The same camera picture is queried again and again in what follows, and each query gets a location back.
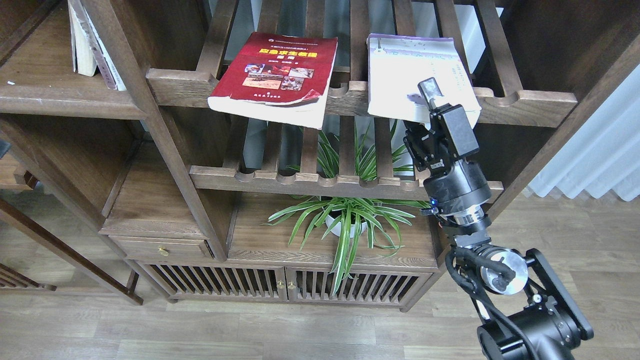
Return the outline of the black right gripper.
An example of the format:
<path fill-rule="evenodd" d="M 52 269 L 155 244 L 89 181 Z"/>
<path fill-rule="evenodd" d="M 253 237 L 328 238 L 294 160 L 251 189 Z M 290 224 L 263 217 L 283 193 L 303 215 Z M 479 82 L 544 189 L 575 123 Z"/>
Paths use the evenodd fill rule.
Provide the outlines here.
<path fill-rule="evenodd" d="M 421 212 L 440 216 L 448 226 L 481 222 L 485 218 L 482 204 L 491 191 L 479 164 L 466 159 L 479 150 L 466 112 L 462 105 L 446 104 L 434 77 L 420 81 L 417 87 L 430 111 L 430 129 L 406 120 L 403 141 L 415 168 L 430 172 L 423 181 L 430 207 Z"/>

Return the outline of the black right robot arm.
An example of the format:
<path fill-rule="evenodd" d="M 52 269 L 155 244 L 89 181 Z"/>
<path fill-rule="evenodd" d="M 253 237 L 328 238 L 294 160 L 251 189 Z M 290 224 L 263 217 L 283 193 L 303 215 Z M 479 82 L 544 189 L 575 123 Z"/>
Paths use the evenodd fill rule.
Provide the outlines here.
<path fill-rule="evenodd" d="M 594 328 L 542 253 L 496 246 L 482 205 L 491 196 L 477 162 L 479 145 L 462 105 L 447 103 L 434 78 L 419 82 L 430 127 L 406 121 L 407 146 L 429 196 L 425 215 L 438 219 L 450 243 L 445 265 L 471 298 L 489 360 L 571 360 L 572 349 L 594 337 Z"/>

